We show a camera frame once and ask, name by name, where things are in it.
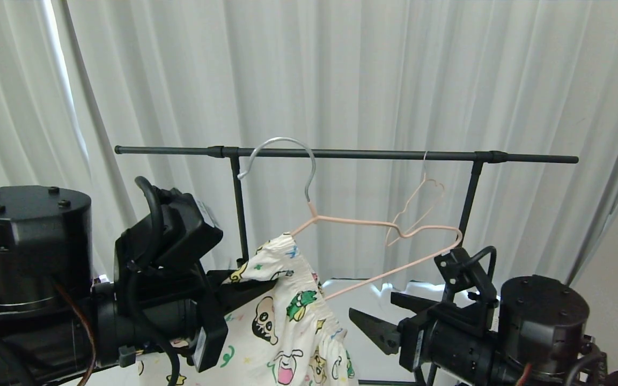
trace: vertical rack pole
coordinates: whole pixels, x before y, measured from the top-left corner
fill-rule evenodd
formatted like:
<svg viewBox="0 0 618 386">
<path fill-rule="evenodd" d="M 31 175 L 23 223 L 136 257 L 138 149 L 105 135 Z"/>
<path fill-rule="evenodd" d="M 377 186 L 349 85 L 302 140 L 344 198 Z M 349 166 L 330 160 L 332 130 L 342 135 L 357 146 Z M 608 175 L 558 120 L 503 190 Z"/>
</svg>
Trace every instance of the vertical rack pole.
<svg viewBox="0 0 618 386">
<path fill-rule="evenodd" d="M 469 186 L 466 189 L 466 198 L 464 199 L 464 208 L 461 210 L 461 218 L 459 219 L 459 230 L 461 234 L 466 235 L 466 227 L 469 225 L 469 217 L 471 215 L 471 207 L 474 205 L 474 197 L 476 196 L 476 188 L 479 185 L 479 177 L 481 171 L 483 171 L 483 164 L 485 161 L 474 161 L 471 166 L 471 178 L 469 178 Z M 442 301 L 453 301 L 454 292 L 450 291 L 449 286 L 445 283 L 445 290 L 442 293 Z M 431 385 L 436 381 L 437 366 L 431 363 L 431 369 L 429 370 L 429 377 L 427 384 Z"/>
<path fill-rule="evenodd" d="M 238 229 L 240 230 L 240 246 L 242 257 L 238 259 L 238 267 L 249 261 L 249 246 L 247 244 L 247 223 L 245 223 L 245 203 L 242 201 L 242 181 L 240 174 L 240 156 L 230 156 L 230 168 L 233 170 L 233 189 L 235 190 L 235 206 L 238 213 Z"/>
</svg>

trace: pink hanger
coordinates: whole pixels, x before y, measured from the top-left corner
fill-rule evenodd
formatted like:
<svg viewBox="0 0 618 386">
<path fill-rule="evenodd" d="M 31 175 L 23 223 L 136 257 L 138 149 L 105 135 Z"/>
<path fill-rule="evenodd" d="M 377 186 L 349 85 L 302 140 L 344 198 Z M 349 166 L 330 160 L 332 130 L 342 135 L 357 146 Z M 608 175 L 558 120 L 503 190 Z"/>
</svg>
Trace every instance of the pink hanger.
<svg viewBox="0 0 618 386">
<path fill-rule="evenodd" d="M 436 205 L 438 205 L 438 203 L 440 201 L 442 201 L 442 199 L 445 196 L 445 186 L 443 183 L 439 183 L 438 181 L 434 180 L 434 179 L 430 179 L 427 177 L 428 173 L 426 171 L 426 155 L 428 152 L 424 153 L 424 179 L 421 181 L 421 183 L 419 184 L 419 186 L 417 186 L 417 188 L 414 190 L 414 193 L 411 194 L 411 196 L 409 196 L 409 199 L 407 200 L 407 203 L 405 203 L 404 205 L 404 209 L 402 209 L 401 212 L 397 213 L 397 215 L 395 215 L 395 218 L 393 218 L 392 223 L 395 223 L 398 219 L 398 217 L 400 217 L 400 215 L 404 214 L 407 211 L 407 207 L 409 207 L 409 203 L 411 202 L 411 200 L 414 198 L 415 195 L 417 195 L 417 193 L 419 193 L 419 190 L 421 190 L 421 187 L 424 186 L 425 183 L 427 183 L 428 181 L 432 181 L 433 186 L 438 187 L 440 186 L 440 188 L 442 188 L 442 191 L 440 192 L 440 196 L 437 198 L 436 202 L 433 203 L 433 205 L 431 205 L 431 207 L 429 208 L 429 210 L 426 211 L 426 213 L 424 213 L 424 215 L 421 216 L 421 218 L 419 218 L 418 220 L 416 220 L 416 222 L 414 224 L 412 224 L 409 229 L 406 230 L 406 232 L 409 232 L 412 228 L 414 228 L 419 222 L 422 222 L 422 220 L 424 220 L 424 218 L 426 218 L 426 216 L 431 213 L 431 210 L 433 210 L 434 207 L 436 207 Z M 390 236 L 390 231 L 392 231 L 392 228 L 388 228 L 388 232 L 387 234 L 385 234 L 385 246 L 386 247 L 390 247 L 392 244 L 395 244 L 399 239 L 402 239 L 401 237 L 397 237 L 397 239 L 392 240 L 391 242 L 388 242 L 388 237 Z"/>
<path fill-rule="evenodd" d="M 391 228 L 391 229 L 394 229 L 395 231 L 397 231 L 398 235 L 402 239 L 408 239 L 409 237 L 412 237 L 413 235 L 419 233 L 419 231 L 422 231 L 424 229 L 444 229 L 444 230 L 454 231 L 457 234 L 457 239 L 454 240 L 454 242 L 450 246 L 445 247 L 445 248 L 439 250 L 438 252 L 435 252 L 434 254 L 428 255 L 426 257 L 422 257 L 422 258 L 418 259 L 417 261 L 410 262 L 409 264 L 405 264 L 405 265 L 400 266 L 398 268 L 392 269 L 391 271 L 387 271 L 386 273 L 381 273 L 378 276 L 375 276 L 375 277 L 373 277 L 371 279 L 367 279 L 365 281 L 361 281 L 360 283 L 354 284 L 353 286 L 349 286 L 348 288 L 345 288 L 345 289 L 340 290 L 340 291 L 338 291 L 336 293 L 333 293 L 333 294 L 331 294 L 329 296 L 326 296 L 326 300 L 329 300 L 331 298 L 335 298 L 336 296 L 342 295 L 343 293 L 346 293 L 346 292 L 351 291 L 353 289 L 359 288 L 361 286 L 365 286 L 366 284 L 373 283 L 374 281 L 376 281 L 378 279 L 383 279 L 386 276 L 390 276 L 390 274 L 394 274 L 394 273 L 400 272 L 400 271 L 402 271 L 404 269 L 407 269 L 407 268 L 409 268 L 411 266 L 415 266 L 415 265 L 419 264 L 420 262 L 427 261 L 427 259 L 432 259 L 433 257 L 436 257 L 438 255 L 444 254 L 447 251 L 449 251 L 451 249 L 454 249 L 457 245 L 459 245 L 461 243 L 461 239 L 464 236 L 463 234 L 461 234 L 461 230 L 459 230 L 459 228 L 449 227 L 449 226 L 446 226 L 446 225 L 423 225 L 423 226 L 421 226 L 419 228 L 416 228 L 412 232 L 405 232 L 405 233 L 403 233 L 402 230 L 400 229 L 400 227 L 398 227 L 397 224 L 393 224 L 392 222 L 354 220 L 353 218 L 328 217 L 328 216 L 319 215 L 319 213 L 316 211 L 316 207 L 314 207 L 314 204 L 311 202 L 311 199 L 309 198 L 309 186 L 311 185 L 311 182 L 314 179 L 314 175 L 316 174 L 316 158 L 314 158 L 314 152 L 311 150 L 311 148 L 309 146 L 304 144 L 304 142 L 300 142 L 299 140 L 294 139 L 294 138 L 290 138 L 290 137 L 274 137 L 272 139 L 269 139 L 269 140 L 265 141 L 260 146 L 255 147 L 254 151 L 252 151 L 252 154 L 249 156 L 249 164 L 247 166 L 247 170 L 245 170 L 245 171 L 241 172 L 240 174 L 238 174 L 238 179 L 245 178 L 245 176 L 249 173 L 255 157 L 261 151 L 261 149 L 263 149 L 264 147 L 268 146 L 269 144 L 272 144 L 273 142 L 279 142 L 279 141 L 294 142 L 295 144 L 298 144 L 299 146 L 304 147 L 304 149 L 307 151 L 307 153 L 309 153 L 309 158 L 311 158 L 311 162 L 312 162 L 311 173 L 309 174 L 309 179 L 307 180 L 306 185 L 304 185 L 304 196 L 305 196 L 305 198 L 307 200 L 307 205 L 309 206 L 309 211 L 311 212 L 312 217 L 309 219 L 309 221 L 307 221 L 304 224 L 300 225 L 299 228 L 297 228 L 294 231 L 290 232 L 290 235 L 292 235 L 292 237 L 295 237 L 295 235 L 297 235 L 300 232 L 302 232 L 302 230 L 306 229 L 306 227 L 308 227 L 309 225 L 312 225 L 312 224 L 314 224 L 316 222 L 319 222 L 319 221 L 339 222 L 339 223 L 342 223 L 342 224 L 353 224 L 353 225 L 371 225 L 371 226 L 377 226 L 377 227 L 388 227 L 388 228 Z"/>
</svg>

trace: clothes hanger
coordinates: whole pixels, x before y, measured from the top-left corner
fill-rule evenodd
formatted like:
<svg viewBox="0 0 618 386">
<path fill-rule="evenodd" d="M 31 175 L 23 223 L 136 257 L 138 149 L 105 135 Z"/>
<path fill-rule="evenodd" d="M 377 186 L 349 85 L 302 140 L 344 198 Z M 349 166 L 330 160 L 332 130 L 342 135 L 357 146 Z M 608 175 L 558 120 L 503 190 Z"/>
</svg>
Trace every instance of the clothes hanger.
<svg viewBox="0 0 618 386">
<path fill-rule="evenodd" d="M 419 218 L 418 220 L 416 220 L 416 222 L 414 224 L 412 224 L 409 229 L 407 229 L 405 232 L 409 232 L 412 228 L 414 228 L 416 225 L 418 225 L 419 222 L 422 222 L 422 220 L 424 220 L 424 218 L 426 218 L 427 215 L 429 215 L 429 213 L 431 213 L 431 210 L 433 210 L 434 207 L 436 207 L 438 205 L 438 203 L 440 201 L 442 201 L 442 199 L 445 196 L 445 186 L 443 183 L 440 183 L 434 179 L 430 179 L 427 177 L 428 172 L 426 171 L 426 156 L 427 154 L 429 154 L 429 152 L 425 152 L 424 153 L 424 179 L 421 181 L 421 183 L 419 184 L 419 186 L 417 186 L 417 188 L 414 190 L 414 193 L 411 194 L 411 196 L 409 196 L 409 199 L 407 200 L 407 202 L 404 205 L 404 209 L 402 209 L 401 212 L 397 213 L 397 215 L 395 215 L 395 218 L 393 218 L 392 223 L 395 223 L 398 219 L 398 217 L 400 217 L 400 215 L 404 214 L 407 211 L 407 207 L 409 207 L 409 203 L 411 202 L 412 199 L 414 199 L 414 196 L 417 195 L 417 193 L 419 193 L 419 190 L 421 190 L 421 187 L 424 186 L 425 183 L 431 181 L 433 183 L 433 186 L 435 186 L 436 188 L 438 186 L 440 186 L 440 188 L 442 188 L 442 191 L 440 192 L 440 196 L 438 196 L 436 202 L 433 203 L 433 205 L 431 205 L 431 207 L 429 208 L 429 210 L 426 211 L 426 213 L 424 213 L 424 215 L 421 216 L 421 218 Z M 388 228 L 388 232 L 387 234 L 385 234 L 385 246 L 386 247 L 390 247 L 392 246 L 392 244 L 395 244 L 398 240 L 402 239 L 402 237 L 397 237 L 397 239 L 392 240 L 391 242 L 388 242 L 388 237 L 390 237 L 390 232 L 392 231 L 392 228 Z"/>
<path fill-rule="evenodd" d="M 247 176 L 247 174 L 252 168 L 252 163 L 254 162 L 254 159 L 257 157 L 257 154 L 259 154 L 259 152 L 262 151 L 264 147 L 267 147 L 268 145 L 274 142 L 280 142 L 280 141 L 293 142 L 303 147 L 307 151 L 307 153 L 309 153 L 309 158 L 311 158 L 311 163 L 312 163 L 311 173 L 309 173 L 309 179 L 307 179 L 306 185 L 304 185 L 304 197 L 307 200 L 307 205 L 309 206 L 309 211 L 311 212 L 312 217 L 309 219 L 309 221 L 300 225 L 299 228 L 295 229 L 293 232 L 290 232 L 290 235 L 292 235 L 292 237 L 295 237 L 295 235 L 302 232 L 302 230 L 306 229 L 306 227 L 308 227 L 309 225 L 312 225 L 319 221 L 338 222 L 342 224 L 353 224 L 353 225 L 371 225 L 371 226 L 377 226 L 377 227 L 388 227 L 388 228 L 392 228 L 395 231 L 397 231 L 398 235 L 402 239 L 408 239 L 409 237 L 412 237 L 413 235 L 419 233 L 420 231 L 424 229 L 444 229 L 444 230 L 454 231 L 457 234 L 457 239 L 454 240 L 454 242 L 448 247 L 440 249 L 438 252 L 435 252 L 434 254 L 428 255 L 426 257 L 422 257 L 418 259 L 417 261 L 410 262 L 398 268 L 392 269 L 391 271 L 381 273 L 378 276 L 375 276 L 373 278 L 370 278 L 370 279 L 361 281 L 360 283 L 349 286 L 348 288 L 344 288 L 343 290 L 340 290 L 336 293 L 326 296 L 325 298 L 326 300 L 335 298 L 336 296 L 342 295 L 343 293 L 354 290 L 361 286 L 365 286 L 366 284 L 373 283 L 376 280 L 383 279 L 386 276 L 390 276 L 390 274 L 395 274 L 397 272 L 403 271 L 404 269 L 415 266 L 421 262 L 427 261 L 427 259 L 432 259 L 433 257 L 444 254 L 448 252 L 449 250 L 454 249 L 455 247 L 457 247 L 457 245 L 461 243 L 461 239 L 463 239 L 464 237 L 461 230 L 459 230 L 459 228 L 449 227 L 447 225 L 422 225 L 421 227 L 416 228 L 412 232 L 402 232 L 400 227 L 397 224 L 393 224 L 392 222 L 355 220 L 353 218 L 328 217 L 328 216 L 319 215 L 319 213 L 316 211 L 316 207 L 314 207 L 314 204 L 311 201 L 311 198 L 309 198 L 309 186 L 311 185 L 311 182 L 314 179 L 314 175 L 316 174 L 316 158 L 314 158 L 314 152 L 311 150 L 311 148 L 307 146 L 306 144 L 304 144 L 304 142 L 299 141 L 298 139 L 294 139 L 290 137 L 273 137 L 272 139 L 268 139 L 263 144 L 255 147 L 254 151 L 252 151 L 252 154 L 249 156 L 249 164 L 247 165 L 247 169 L 238 174 L 238 179 L 242 180 L 243 178 L 245 178 L 245 176 Z"/>
</svg>

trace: cylindrical black motor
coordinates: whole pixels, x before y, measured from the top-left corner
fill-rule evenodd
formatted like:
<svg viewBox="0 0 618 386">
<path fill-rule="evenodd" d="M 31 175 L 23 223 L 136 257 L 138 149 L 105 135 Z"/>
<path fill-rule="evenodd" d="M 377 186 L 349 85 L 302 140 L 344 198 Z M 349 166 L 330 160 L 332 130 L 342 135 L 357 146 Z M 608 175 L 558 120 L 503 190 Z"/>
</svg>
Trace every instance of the cylindrical black motor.
<svg viewBox="0 0 618 386">
<path fill-rule="evenodd" d="M 588 303 L 556 279 L 522 276 L 501 289 L 498 339 L 509 361 L 555 376 L 576 361 L 583 345 Z"/>
<path fill-rule="evenodd" d="M 0 188 L 0 315 L 10 320 L 64 307 L 52 278 L 74 299 L 89 295 L 90 205 L 75 190 Z"/>
</svg>

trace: black cable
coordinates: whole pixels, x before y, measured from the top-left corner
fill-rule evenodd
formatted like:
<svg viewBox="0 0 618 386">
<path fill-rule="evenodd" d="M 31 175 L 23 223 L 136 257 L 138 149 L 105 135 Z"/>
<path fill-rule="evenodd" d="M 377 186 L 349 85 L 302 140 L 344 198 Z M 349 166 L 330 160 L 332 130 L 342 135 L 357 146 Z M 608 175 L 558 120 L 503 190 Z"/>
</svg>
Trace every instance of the black cable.
<svg viewBox="0 0 618 386">
<path fill-rule="evenodd" d="M 135 183 L 137 183 L 137 186 L 142 189 L 142 193 L 144 193 L 145 198 L 147 198 L 147 204 L 149 205 L 149 212 L 152 220 L 152 235 L 150 237 L 147 250 L 137 259 L 137 262 L 135 262 L 137 268 L 142 271 L 147 268 L 159 251 L 161 237 L 164 233 L 164 214 L 161 212 L 159 196 L 157 196 L 157 192 L 152 184 L 142 176 L 135 178 Z M 128 278 L 126 296 L 130 316 L 133 318 L 133 321 L 137 327 L 142 329 L 144 333 L 150 337 L 153 342 L 159 345 L 159 347 L 161 347 L 161 349 L 164 350 L 164 353 L 168 356 L 168 359 L 171 362 L 171 378 L 168 381 L 168 386 L 175 386 L 180 376 L 180 359 L 178 358 L 178 354 L 169 340 L 164 337 L 161 332 L 159 332 L 156 325 L 154 325 L 154 323 L 147 318 L 144 311 L 142 311 L 142 308 L 137 301 L 138 283 L 139 274 L 137 274 L 137 272 L 132 272 L 130 274 L 130 278 Z"/>
<path fill-rule="evenodd" d="M 30 370 L 24 366 L 14 352 L 8 347 L 6 342 L 0 339 L 0 358 L 6 363 L 13 376 L 20 382 L 21 386 L 35 386 L 35 380 Z"/>
<path fill-rule="evenodd" d="M 487 254 L 490 254 L 490 264 L 488 264 L 488 277 L 492 280 L 492 275 L 493 273 L 495 273 L 495 262 L 497 261 L 497 249 L 492 245 L 488 245 L 487 247 L 481 249 L 478 254 L 475 254 L 471 257 L 471 259 L 462 263 L 460 267 L 462 269 L 468 268 L 486 257 Z"/>
<path fill-rule="evenodd" d="M 578 374 L 581 373 L 581 370 L 586 366 L 590 365 L 592 362 L 596 362 L 601 359 L 602 354 L 596 345 L 592 345 L 593 351 L 588 354 L 580 357 L 574 364 L 571 366 L 569 371 L 566 373 L 566 378 L 564 378 L 564 383 L 562 386 L 572 386 L 574 380 L 578 379 Z"/>
</svg>

